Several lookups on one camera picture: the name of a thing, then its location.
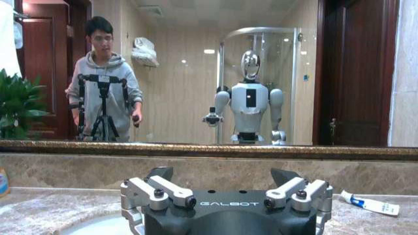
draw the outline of shower enclosure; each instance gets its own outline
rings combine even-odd
[[[296,74],[300,29],[276,27],[242,28],[228,34],[221,40],[218,51],[217,87],[232,88],[244,80],[241,57],[248,50],[254,50],[261,57],[260,82],[273,90],[284,91],[282,121],[280,129],[286,131],[286,144],[293,144],[296,116]],[[217,127],[217,143],[233,143],[236,132],[232,109],[224,111],[225,121]],[[270,108],[266,110],[261,125],[265,143],[272,143]]]

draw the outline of white towel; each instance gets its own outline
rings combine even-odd
[[[152,67],[158,67],[157,52],[154,43],[145,37],[136,38],[133,48],[133,58],[142,64]]]
[[[10,4],[0,1],[0,70],[7,75],[22,76],[15,47],[14,9]]]

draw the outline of gray hoodie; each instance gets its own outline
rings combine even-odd
[[[99,66],[93,60],[94,52],[89,52],[87,55],[78,61],[73,82],[66,90],[67,98],[70,99],[70,104],[79,103],[79,78],[78,75],[107,75],[116,76],[120,79],[128,80],[129,87],[129,101],[144,102],[144,92],[140,89],[138,80],[136,73],[130,65],[126,63],[125,59],[117,53],[113,53],[110,62]],[[86,82],[86,96],[85,96],[85,108],[86,108],[86,127],[85,134],[90,135],[94,123],[99,115],[102,115],[102,99],[101,92],[98,88],[98,83],[87,81]],[[129,141],[130,135],[130,111],[125,106],[124,90],[121,83],[112,83],[110,93],[107,98],[107,115],[113,117],[116,122],[116,127],[120,133],[120,141]]]

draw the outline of silver robot head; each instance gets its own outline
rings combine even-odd
[[[256,80],[261,70],[261,57],[253,50],[242,55],[241,72],[248,80]]]

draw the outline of towel rack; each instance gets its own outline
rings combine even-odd
[[[23,13],[19,13],[19,12],[15,11],[15,10],[14,10],[14,15],[15,15],[15,18],[22,18],[22,19],[29,19],[29,18],[31,18],[30,15],[23,14]]]

